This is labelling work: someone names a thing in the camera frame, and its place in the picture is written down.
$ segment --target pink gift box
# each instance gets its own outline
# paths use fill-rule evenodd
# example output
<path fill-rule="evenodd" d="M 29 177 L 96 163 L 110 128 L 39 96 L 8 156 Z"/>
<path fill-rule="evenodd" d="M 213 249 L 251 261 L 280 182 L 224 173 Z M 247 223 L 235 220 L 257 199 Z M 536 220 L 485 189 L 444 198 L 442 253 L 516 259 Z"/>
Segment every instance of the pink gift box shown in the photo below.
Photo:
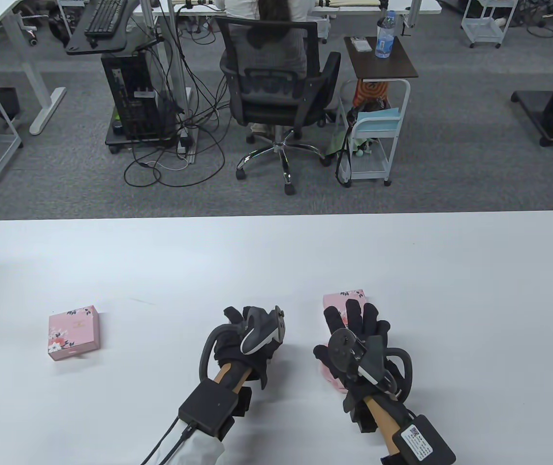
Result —
<path fill-rule="evenodd" d="M 99 349 L 99 315 L 93 305 L 50 316 L 48 355 L 61 360 Z"/>
<path fill-rule="evenodd" d="M 341 319 L 343 320 L 343 323 L 347 324 L 348 313 L 345 308 L 345 302 L 347 302 L 348 299 L 358 300 L 361 310 L 363 309 L 365 303 L 367 303 L 367 297 L 364 296 L 363 290 L 358 289 L 355 291 L 339 292 L 338 294 L 326 294 L 323 297 L 323 308 L 325 310 L 330 306 L 336 307 L 336 309 L 339 310 L 339 313 L 341 314 Z M 342 392 L 343 394 L 346 394 L 348 390 L 343 387 L 341 381 L 339 379 L 335 379 L 332 376 L 330 370 L 323 363 L 320 362 L 319 365 L 321 375 L 326 379 L 326 381 L 332 384 L 332 387 L 334 387 L 334 389 Z"/>

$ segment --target floral pattern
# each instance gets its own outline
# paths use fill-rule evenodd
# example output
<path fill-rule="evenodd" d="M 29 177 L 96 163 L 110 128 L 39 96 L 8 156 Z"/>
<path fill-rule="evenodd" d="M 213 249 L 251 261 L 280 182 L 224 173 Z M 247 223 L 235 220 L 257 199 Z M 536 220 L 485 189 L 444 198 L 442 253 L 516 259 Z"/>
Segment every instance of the floral pattern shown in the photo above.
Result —
<path fill-rule="evenodd" d="M 79 308 L 79 309 L 76 309 L 76 310 L 70 310 L 69 312 L 67 312 L 67 314 L 68 315 L 75 315 L 78 312 L 84 312 L 84 314 L 86 314 L 86 315 L 91 315 L 93 313 L 91 311 L 91 307 L 84 307 L 84 308 Z"/>
<path fill-rule="evenodd" d="M 48 332 L 48 353 L 57 352 L 68 347 L 74 347 L 73 341 L 68 341 L 67 330 L 59 330 L 56 328 L 50 328 Z"/>
<path fill-rule="evenodd" d="M 350 294 L 355 294 L 353 297 L 361 299 L 364 297 L 364 294 L 362 291 L 345 291 L 345 292 L 339 292 L 342 296 L 349 296 Z"/>

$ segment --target keyboard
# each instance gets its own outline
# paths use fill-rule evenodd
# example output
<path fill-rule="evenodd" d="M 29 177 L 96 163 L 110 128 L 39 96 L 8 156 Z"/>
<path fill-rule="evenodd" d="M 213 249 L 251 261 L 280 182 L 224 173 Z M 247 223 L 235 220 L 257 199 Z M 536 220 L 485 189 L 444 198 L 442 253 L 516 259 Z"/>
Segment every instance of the keyboard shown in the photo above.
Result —
<path fill-rule="evenodd" d="M 112 37 L 119 27 L 127 0 L 99 0 L 93 17 L 84 30 L 87 37 Z"/>

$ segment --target gray carpet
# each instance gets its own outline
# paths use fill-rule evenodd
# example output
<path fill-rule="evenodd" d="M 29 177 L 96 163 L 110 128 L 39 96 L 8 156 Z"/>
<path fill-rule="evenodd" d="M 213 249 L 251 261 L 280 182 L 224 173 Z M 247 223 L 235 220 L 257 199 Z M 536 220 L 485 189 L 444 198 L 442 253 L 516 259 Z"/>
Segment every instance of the gray carpet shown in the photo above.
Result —
<path fill-rule="evenodd" d="M 372 35 L 375 20 L 370 15 L 332 23 L 321 55 L 325 59 L 333 49 L 343 54 L 341 80 L 354 76 L 343 35 Z M 225 168 L 213 179 L 190 188 L 127 186 L 122 175 L 131 153 L 111 155 L 103 143 L 112 97 L 99 58 L 70 58 L 43 32 L 32 52 L 47 84 L 66 86 L 68 92 L 41 135 L 31 137 L 28 124 L 21 128 L 24 149 L 0 180 L 0 219 L 553 209 L 553 148 L 538 146 L 538 134 L 519 106 L 509 102 L 515 89 L 553 88 L 553 39 L 518 28 L 509 31 L 500 49 L 486 44 L 469 49 L 459 23 L 450 11 L 421 16 L 413 37 L 402 40 L 420 77 L 411 81 L 393 185 L 358 181 L 346 190 L 336 183 L 332 168 L 292 153 L 294 197 L 284 195 L 275 160 L 256 161 L 245 182 L 236 180 L 235 164 L 250 147 L 245 129 L 235 121 L 221 144 Z M 192 68 L 215 89 L 221 78 L 220 38 L 206 47 L 189 40 L 184 45 Z M 31 121 L 37 103 L 4 37 L 3 85 L 17 86 Z M 226 125 L 226 111 L 221 119 Z M 325 148 L 330 133 L 329 126 L 312 127 L 305 139 Z M 211 143 L 203 134 L 200 144 Z M 209 149 L 196 165 L 165 173 L 164 179 L 175 184 L 199 180 L 220 161 L 219 151 Z M 148 179 L 140 169 L 128 174 L 135 182 Z"/>

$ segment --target black mesh chair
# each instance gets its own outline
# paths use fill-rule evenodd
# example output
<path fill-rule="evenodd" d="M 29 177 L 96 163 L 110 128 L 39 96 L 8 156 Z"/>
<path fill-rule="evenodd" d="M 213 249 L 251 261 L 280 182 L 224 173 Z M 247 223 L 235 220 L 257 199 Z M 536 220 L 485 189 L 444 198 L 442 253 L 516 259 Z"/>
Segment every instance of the black mesh chair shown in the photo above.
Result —
<path fill-rule="evenodd" d="M 264 154 L 278 154 L 285 177 L 285 193 L 296 193 L 291 184 L 285 148 L 320 151 L 307 144 L 290 143 L 300 138 L 305 126 L 324 121 L 339 74 L 341 54 L 332 52 L 320 71 L 317 24 L 314 22 L 256 21 L 216 17 L 225 41 L 221 59 L 230 94 L 233 117 L 249 123 L 274 126 L 269 146 L 243 157 L 236 178 L 245 179 L 244 165 Z"/>

